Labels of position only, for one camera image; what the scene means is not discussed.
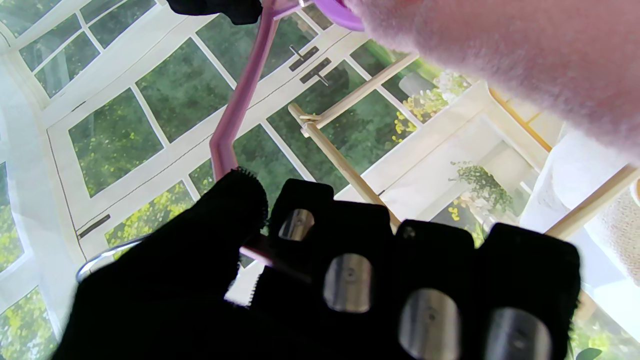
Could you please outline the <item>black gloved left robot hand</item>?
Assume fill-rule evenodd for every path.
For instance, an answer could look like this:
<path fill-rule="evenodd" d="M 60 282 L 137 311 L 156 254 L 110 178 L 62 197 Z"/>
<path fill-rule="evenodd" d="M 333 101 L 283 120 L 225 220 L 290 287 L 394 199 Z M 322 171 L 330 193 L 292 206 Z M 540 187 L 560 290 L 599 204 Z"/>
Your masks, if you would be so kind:
<path fill-rule="evenodd" d="M 78 283 L 53 360 L 563 360 L 573 244 L 471 233 L 244 168 Z"/>

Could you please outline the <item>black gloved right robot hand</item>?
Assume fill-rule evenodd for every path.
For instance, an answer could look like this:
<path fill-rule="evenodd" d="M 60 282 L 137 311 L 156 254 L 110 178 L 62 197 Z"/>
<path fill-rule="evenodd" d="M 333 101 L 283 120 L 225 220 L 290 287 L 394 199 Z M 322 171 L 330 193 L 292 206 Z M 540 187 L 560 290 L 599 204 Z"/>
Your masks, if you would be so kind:
<path fill-rule="evenodd" d="M 179 15 L 223 14 L 236 26 L 257 23 L 263 12 L 260 0 L 168 0 L 167 4 L 174 13 Z"/>

